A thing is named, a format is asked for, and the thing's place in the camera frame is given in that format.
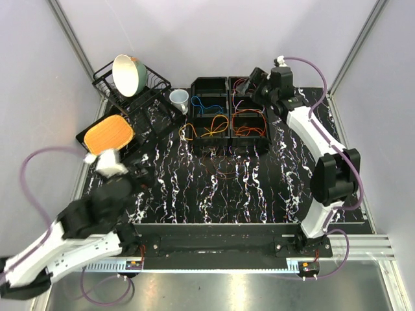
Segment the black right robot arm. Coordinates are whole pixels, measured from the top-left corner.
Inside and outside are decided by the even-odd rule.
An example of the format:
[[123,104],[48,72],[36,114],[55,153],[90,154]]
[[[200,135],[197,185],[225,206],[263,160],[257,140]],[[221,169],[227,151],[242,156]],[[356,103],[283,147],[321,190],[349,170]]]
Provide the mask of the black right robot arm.
[[313,200],[294,237],[297,254],[308,257],[323,245],[327,228],[344,202],[362,189],[361,156],[347,149],[318,121],[301,95],[296,95],[290,67],[277,66],[266,73],[256,67],[235,88],[257,105],[271,109],[303,141],[315,160],[310,181]]

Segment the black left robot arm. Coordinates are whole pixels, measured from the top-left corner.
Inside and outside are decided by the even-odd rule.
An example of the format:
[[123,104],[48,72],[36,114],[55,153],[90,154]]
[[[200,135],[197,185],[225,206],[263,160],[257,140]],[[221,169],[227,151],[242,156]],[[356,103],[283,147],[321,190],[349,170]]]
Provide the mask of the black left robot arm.
[[121,219],[136,195],[156,183],[153,166],[134,166],[114,175],[99,188],[71,202],[39,238],[41,246],[1,258],[1,298],[25,301],[46,292],[53,283],[90,263],[117,255],[142,254],[134,226]]

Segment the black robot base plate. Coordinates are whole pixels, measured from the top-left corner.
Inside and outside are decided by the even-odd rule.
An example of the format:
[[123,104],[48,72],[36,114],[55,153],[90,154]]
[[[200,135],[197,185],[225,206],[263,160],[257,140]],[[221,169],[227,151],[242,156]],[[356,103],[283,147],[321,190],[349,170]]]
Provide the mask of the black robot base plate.
[[293,272],[289,259],[333,254],[328,237],[308,239],[298,224],[139,224],[130,228],[145,246],[147,272]]

